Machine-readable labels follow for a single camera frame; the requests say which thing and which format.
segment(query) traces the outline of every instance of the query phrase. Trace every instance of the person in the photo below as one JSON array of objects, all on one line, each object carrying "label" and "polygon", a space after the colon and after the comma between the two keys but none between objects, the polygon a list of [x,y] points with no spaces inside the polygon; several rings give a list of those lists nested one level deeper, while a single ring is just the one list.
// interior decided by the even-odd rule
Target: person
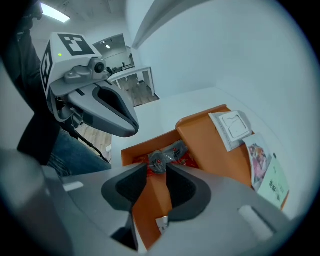
[{"label": "person", "polygon": [[42,17],[35,1],[25,14],[16,35],[2,56],[6,70],[24,100],[34,111],[18,150],[54,168],[60,177],[111,169],[111,164],[82,144],[68,127],[49,111],[40,75],[40,59],[32,43],[33,18]]}]

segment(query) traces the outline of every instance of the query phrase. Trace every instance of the camera lens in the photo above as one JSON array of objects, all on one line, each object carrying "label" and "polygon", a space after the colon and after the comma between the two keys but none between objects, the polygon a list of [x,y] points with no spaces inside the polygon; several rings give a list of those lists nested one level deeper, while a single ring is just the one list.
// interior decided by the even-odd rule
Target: camera lens
[{"label": "camera lens", "polygon": [[97,63],[94,67],[96,73],[102,73],[105,70],[105,65],[103,63]]}]

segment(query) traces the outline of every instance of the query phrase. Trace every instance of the table leg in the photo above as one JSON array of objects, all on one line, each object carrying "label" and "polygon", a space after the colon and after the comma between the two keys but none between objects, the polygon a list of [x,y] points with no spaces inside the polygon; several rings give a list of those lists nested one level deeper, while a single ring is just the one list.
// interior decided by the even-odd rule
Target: table leg
[{"label": "table leg", "polygon": [[152,76],[151,76],[150,68],[148,68],[148,75],[149,75],[149,81],[150,81],[150,87],[151,87],[152,96],[155,96],[154,81],[153,81]]},{"label": "table leg", "polygon": [[116,80],[116,84],[118,85],[119,89],[121,90],[120,84],[118,82],[118,79]]}]

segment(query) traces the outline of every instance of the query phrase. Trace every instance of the ceiling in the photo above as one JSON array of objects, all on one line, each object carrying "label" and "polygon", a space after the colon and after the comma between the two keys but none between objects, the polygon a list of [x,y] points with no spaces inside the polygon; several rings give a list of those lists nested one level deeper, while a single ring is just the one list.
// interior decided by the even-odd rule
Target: ceiling
[{"label": "ceiling", "polygon": [[125,0],[40,0],[72,19],[91,21],[97,16],[123,12]]},{"label": "ceiling", "polygon": [[117,35],[111,38],[104,39],[99,41],[93,45],[102,55],[106,54],[108,51],[115,49],[115,48],[125,48],[125,39],[123,35]]}]

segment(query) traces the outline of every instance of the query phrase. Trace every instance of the person's leg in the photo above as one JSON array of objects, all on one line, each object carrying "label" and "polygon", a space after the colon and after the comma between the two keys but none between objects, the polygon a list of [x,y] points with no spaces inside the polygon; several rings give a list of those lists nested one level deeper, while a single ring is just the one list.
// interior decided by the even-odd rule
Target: person's leg
[{"label": "person's leg", "polygon": [[60,177],[95,173],[111,169],[111,164],[92,152],[68,132],[60,130],[48,162]]}]

